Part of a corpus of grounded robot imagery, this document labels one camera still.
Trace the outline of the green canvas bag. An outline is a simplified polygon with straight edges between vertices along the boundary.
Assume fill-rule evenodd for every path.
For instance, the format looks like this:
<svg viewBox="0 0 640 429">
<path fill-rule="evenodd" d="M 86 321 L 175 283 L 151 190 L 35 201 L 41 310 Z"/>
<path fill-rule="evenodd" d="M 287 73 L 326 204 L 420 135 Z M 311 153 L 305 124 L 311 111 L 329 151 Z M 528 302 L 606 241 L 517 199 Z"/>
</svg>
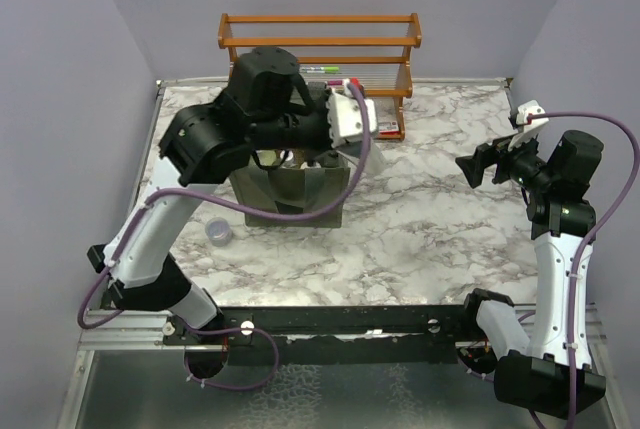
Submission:
<svg viewBox="0 0 640 429">
<path fill-rule="evenodd" d="M 309 82 L 311 97 L 324 107 L 325 84 Z M 233 172 L 230 183 L 239 204 L 270 213 L 295 215 L 313 212 L 333 202 L 346 189 L 351 169 L 336 152 L 321 155 L 313 167 L 301 168 L 293 152 L 293 161 L 276 170 L 262 170 L 251 160 L 249 166 Z M 340 205 L 313 220 L 282 222 L 245 214 L 248 227 L 340 228 L 343 206 Z"/>
</svg>

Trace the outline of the green soap pump dispenser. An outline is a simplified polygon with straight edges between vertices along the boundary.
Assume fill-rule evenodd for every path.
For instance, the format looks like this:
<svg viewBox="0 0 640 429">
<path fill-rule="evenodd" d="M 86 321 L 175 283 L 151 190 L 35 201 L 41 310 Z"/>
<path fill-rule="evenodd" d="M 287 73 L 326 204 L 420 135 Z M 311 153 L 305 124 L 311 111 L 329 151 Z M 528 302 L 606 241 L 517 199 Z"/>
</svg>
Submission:
<svg viewBox="0 0 640 429">
<path fill-rule="evenodd" d="M 289 158 L 286 150 L 260 150 L 256 152 L 256 164 L 264 170 L 275 170 L 284 165 Z"/>
</svg>

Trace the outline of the silver foil pouch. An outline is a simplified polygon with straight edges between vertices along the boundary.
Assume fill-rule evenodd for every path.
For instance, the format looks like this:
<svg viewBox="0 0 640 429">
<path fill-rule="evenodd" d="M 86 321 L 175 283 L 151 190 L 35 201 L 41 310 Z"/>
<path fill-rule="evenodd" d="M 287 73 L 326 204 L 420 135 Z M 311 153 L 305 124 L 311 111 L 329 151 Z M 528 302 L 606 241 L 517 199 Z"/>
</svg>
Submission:
<svg viewBox="0 0 640 429">
<path fill-rule="evenodd" d="M 375 144 L 374 140 L 369 143 L 369 152 L 364 155 L 363 142 L 357 141 L 353 143 L 345 143 L 338 146 L 337 153 L 342 156 L 348 163 L 357 167 L 364 162 L 363 173 L 369 176 L 378 176 L 386 168 L 386 159 L 381 149 Z"/>
</svg>

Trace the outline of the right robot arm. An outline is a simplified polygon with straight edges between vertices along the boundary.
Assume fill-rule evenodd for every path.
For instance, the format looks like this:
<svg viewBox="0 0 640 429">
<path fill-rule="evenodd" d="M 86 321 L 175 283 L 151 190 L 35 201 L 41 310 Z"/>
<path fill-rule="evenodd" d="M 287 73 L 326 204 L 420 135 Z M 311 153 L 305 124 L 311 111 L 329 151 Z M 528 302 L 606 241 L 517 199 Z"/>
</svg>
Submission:
<svg viewBox="0 0 640 429">
<path fill-rule="evenodd" d="M 586 337 L 592 249 L 579 247 L 596 224 L 584 195 L 604 145 L 588 133 L 569 130 L 543 160 L 537 140 L 515 148 L 511 141 L 503 137 L 481 144 L 455 163 L 473 188 L 493 166 L 493 183 L 513 181 L 525 193 L 538 274 L 534 327 L 525 331 L 510 297 L 483 289 L 467 295 L 459 327 L 469 339 L 487 337 L 497 359 L 493 380 L 499 401 L 568 419 L 606 392 L 605 378 L 592 370 Z"/>
</svg>

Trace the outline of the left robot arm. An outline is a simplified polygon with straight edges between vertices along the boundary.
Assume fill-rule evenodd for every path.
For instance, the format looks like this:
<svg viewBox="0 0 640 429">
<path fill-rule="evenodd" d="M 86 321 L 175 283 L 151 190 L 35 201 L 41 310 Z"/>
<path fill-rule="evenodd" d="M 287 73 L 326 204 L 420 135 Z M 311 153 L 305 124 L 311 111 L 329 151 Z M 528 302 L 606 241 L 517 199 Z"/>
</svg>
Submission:
<svg viewBox="0 0 640 429">
<path fill-rule="evenodd" d="M 136 210 L 114 239 L 88 257 L 115 306 L 163 311 L 180 318 L 195 341 L 214 341 L 224 315 L 212 296 L 179 267 L 170 249 L 204 201 L 265 219 L 296 223 L 340 207 L 362 176 L 358 168 L 343 192 L 312 212 L 267 212 L 216 197 L 229 176 L 257 161 L 261 150 L 303 150 L 320 155 L 339 146 L 336 103 L 341 94 L 311 93 L 298 59 L 273 46 L 241 55 L 227 86 L 211 102 L 179 110 L 159 144 L 159 157 Z"/>
</svg>

